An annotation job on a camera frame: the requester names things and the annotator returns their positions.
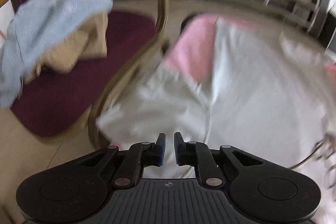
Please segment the white printed t-shirt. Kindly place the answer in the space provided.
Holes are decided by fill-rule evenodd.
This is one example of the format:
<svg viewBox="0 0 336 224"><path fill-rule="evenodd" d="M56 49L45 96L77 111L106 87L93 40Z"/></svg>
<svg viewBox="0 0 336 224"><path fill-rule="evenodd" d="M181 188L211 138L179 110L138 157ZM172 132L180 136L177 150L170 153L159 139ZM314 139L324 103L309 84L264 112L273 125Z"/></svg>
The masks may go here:
<svg viewBox="0 0 336 224"><path fill-rule="evenodd" d="M175 162L174 134L229 144L285 167L303 161L323 141L322 159L299 171L322 187L335 181L335 80L331 58L310 40L262 27L215 22L210 72L201 80L163 60L96 120L104 136L123 149L138 141L167 138L164 165L145 169L149 178L187 178Z"/></svg>

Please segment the maroon banquet chair near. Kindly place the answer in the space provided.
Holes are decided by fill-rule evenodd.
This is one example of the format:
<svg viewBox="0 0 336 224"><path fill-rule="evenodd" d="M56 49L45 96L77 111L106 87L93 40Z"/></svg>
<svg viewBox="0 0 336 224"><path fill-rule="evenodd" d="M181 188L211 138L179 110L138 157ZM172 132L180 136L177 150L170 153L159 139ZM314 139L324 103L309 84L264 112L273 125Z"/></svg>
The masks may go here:
<svg viewBox="0 0 336 224"><path fill-rule="evenodd" d="M31 135L51 142L87 128L94 145L104 142L95 115L164 42L169 0L157 4L156 19L118 10L92 15L43 54L11 108Z"/></svg>

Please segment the pink dalmatian blanket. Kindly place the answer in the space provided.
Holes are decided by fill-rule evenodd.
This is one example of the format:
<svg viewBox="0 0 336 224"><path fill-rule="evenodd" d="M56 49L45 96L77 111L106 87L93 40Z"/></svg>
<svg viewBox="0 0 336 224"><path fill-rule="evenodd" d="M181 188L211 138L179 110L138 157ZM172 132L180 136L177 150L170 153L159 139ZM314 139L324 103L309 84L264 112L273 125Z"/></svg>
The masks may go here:
<svg viewBox="0 0 336 224"><path fill-rule="evenodd" d="M335 87L335 65L308 38L279 24L262 24L219 14L193 17L165 58L169 68L197 84L259 83Z"/></svg>

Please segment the beige garment on chair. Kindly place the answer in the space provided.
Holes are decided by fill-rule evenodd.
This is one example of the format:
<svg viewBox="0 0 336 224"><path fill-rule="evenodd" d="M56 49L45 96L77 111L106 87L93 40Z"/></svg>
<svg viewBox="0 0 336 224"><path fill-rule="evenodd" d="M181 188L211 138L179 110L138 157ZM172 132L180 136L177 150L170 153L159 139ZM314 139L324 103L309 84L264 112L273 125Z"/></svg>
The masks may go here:
<svg viewBox="0 0 336 224"><path fill-rule="evenodd" d="M39 77L43 68L67 74L74 69L79 61L106 58L108 53L107 27L107 12L96 14L87 19L62 42L44 51L31 72L24 77L24 83L28 84Z"/></svg>

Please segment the light blue knit garment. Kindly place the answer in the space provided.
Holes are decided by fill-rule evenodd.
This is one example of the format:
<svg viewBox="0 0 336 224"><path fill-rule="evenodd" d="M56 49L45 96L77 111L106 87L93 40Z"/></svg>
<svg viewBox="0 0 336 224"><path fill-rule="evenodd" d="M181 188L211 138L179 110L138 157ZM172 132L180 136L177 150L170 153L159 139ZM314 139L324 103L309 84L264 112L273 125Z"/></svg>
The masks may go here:
<svg viewBox="0 0 336 224"><path fill-rule="evenodd" d="M1 47L1 108L12 106L23 78L46 50L89 17L110 12L112 7L113 0L29 0L22 4Z"/></svg>

